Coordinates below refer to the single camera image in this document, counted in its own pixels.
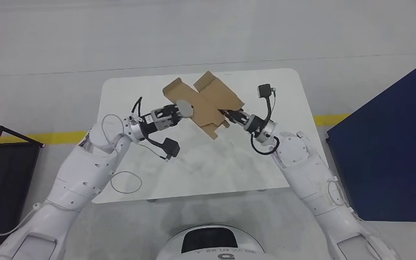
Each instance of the black cable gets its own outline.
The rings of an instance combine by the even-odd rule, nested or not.
[[[279,145],[280,145],[280,141],[279,138],[277,138],[276,136],[274,136],[274,140],[276,140],[276,146],[273,147],[273,149],[271,151],[268,152],[263,152],[263,151],[259,151],[255,146],[254,146],[254,134],[251,134],[251,138],[250,138],[250,142],[252,143],[252,148],[254,149],[254,151],[256,151],[257,153],[261,154],[261,155],[271,155],[272,153],[274,153]]]
[[[265,98],[266,99],[266,104],[267,104],[267,116],[265,119],[265,125],[263,127],[266,127],[268,121],[270,120],[270,118],[272,117],[272,106],[270,105],[270,98]]]
[[[131,109],[131,112],[134,113],[138,105],[138,116],[140,116],[140,104],[142,103],[142,98],[143,97],[139,97],[139,99],[136,101],[135,105],[133,105],[133,108]]]
[[[137,115],[138,115],[138,117],[140,118],[140,109],[142,108],[142,98],[143,97],[139,97],[139,99],[136,101],[136,103],[135,103],[135,105],[133,106],[133,109],[131,110],[131,112],[132,113],[134,113],[135,112],[135,109],[136,109],[136,107],[137,107]],[[159,148],[162,148],[162,144],[160,144],[160,143],[158,143],[158,142],[156,142],[156,141],[154,141],[154,140],[152,140],[152,139],[150,139],[149,138],[149,135],[148,134],[146,134],[144,131],[143,131],[143,128],[142,128],[142,124],[143,124],[143,122],[141,122],[140,120],[138,121],[138,126],[139,126],[139,128],[140,128],[140,130],[142,131],[142,134],[143,134],[143,137],[150,143],[150,144],[153,144],[154,146],[157,146],[157,147],[159,147]],[[159,155],[159,158],[161,158],[162,160],[166,160],[166,157],[163,157],[163,156],[161,156],[161,155]]]
[[[273,101],[272,113],[274,110],[274,106],[276,105],[276,92],[275,91],[273,91],[273,96],[274,96],[274,101]]]

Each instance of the cardboard flap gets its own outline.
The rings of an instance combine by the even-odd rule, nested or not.
[[[194,87],[198,92],[201,92],[206,86],[211,84],[214,79],[216,79],[216,77],[210,71],[207,71],[195,82]]]
[[[209,71],[198,79],[194,86],[217,109],[237,111],[244,105],[227,85]]]
[[[176,103],[179,99],[188,101],[194,107],[194,115],[191,119],[199,127],[210,124],[218,127],[224,121],[224,116],[218,109],[210,104],[201,94],[182,82],[179,77],[163,88],[163,94],[172,103]]]

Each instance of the black panel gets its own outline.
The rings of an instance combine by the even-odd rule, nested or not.
[[[207,227],[189,231],[182,244],[182,253],[202,248],[236,248],[234,233],[223,227]]]
[[[19,224],[39,149],[29,143],[0,144],[0,233]]]
[[[416,70],[328,131],[348,198],[364,220],[416,221]]]

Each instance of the black bracket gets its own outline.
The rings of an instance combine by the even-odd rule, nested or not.
[[[22,139],[24,141],[30,142],[31,144],[33,144],[35,146],[39,146],[40,148],[45,147],[45,144],[43,144],[41,142],[38,142],[36,140],[33,140],[32,138],[29,138],[29,137],[27,137],[25,135],[19,134],[18,132],[15,132],[15,131],[13,131],[13,130],[11,130],[11,129],[3,126],[3,125],[0,125],[0,137],[1,137],[1,134],[3,132],[6,132],[6,133],[8,133],[10,135],[14,135],[15,137],[18,137],[18,138],[20,138],[20,139]]]

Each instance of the dark blue panel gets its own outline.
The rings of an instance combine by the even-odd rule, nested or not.
[[[416,221],[416,70],[328,131],[364,220]]]

